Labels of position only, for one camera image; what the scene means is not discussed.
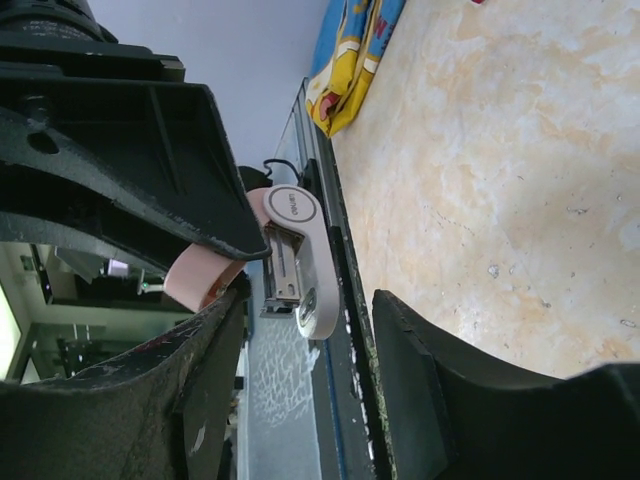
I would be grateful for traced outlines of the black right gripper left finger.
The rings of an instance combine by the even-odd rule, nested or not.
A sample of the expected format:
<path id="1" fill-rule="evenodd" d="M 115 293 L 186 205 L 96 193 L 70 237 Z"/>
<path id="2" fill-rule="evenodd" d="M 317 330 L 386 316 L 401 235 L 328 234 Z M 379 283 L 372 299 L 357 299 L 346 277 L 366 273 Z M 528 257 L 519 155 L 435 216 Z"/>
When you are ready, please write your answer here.
<path id="1" fill-rule="evenodd" d="M 2 383 L 2 478 L 216 478 L 243 328 L 231 290 L 69 379 Z"/>

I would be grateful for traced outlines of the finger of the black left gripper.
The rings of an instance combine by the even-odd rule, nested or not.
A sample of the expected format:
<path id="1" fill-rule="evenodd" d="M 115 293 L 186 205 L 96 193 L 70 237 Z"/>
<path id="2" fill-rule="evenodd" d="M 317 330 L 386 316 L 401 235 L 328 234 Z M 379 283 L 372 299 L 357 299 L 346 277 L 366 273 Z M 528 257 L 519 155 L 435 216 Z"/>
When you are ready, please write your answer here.
<path id="1" fill-rule="evenodd" d="M 153 82 L 2 84 L 1 237 L 133 262 L 269 251 L 210 91 Z"/>

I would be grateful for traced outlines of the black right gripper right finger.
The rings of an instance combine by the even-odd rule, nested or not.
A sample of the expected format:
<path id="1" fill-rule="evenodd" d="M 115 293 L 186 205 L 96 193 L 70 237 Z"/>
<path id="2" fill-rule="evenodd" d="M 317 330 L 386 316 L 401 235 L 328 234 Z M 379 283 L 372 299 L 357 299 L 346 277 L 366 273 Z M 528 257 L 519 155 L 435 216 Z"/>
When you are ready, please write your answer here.
<path id="1" fill-rule="evenodd" d="M 377 356 L 401 479 L 635 479 L 639 367 L 566 380 L 491 356 L 386 290 Z"/>

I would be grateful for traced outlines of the pink white mini stapler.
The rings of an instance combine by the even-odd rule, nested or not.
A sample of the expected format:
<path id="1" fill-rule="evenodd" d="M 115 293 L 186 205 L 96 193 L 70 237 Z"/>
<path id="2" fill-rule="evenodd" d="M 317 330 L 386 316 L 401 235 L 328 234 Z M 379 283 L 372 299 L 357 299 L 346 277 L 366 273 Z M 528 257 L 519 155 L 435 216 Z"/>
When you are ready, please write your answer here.
<path id="1" fill-rule="evenodd" d="M 294 185 L 255 189 L 247 197 L 271 249 L 263 261 L 262 315 L 291 313 L 302 337 L 329 338 L 341 306 L 320 202 Z M 163 289 L 188 310 L 198 312 L 219 299 L 245 265 L 243 260 L 192 244 L 171 265 Z"/>

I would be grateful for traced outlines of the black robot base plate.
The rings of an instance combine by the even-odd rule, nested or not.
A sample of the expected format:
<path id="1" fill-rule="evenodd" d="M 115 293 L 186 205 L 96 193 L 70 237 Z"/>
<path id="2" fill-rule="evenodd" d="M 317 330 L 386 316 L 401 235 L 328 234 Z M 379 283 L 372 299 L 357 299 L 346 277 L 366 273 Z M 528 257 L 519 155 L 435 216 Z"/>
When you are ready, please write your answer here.
<path id="1" fill-rule="evenodd" d="M 348 231 L 339 218 L 337 192 L 325 184 L 316 159 L 304 168 L 303 186 L 324 207 L 340 300 L 334 333 L 325 341 L 311 343 L 320 352 L 312 386 L 321 477 L 390 479 L 391 460 L 365 345 L 364 305 L 349 257 Z"/>

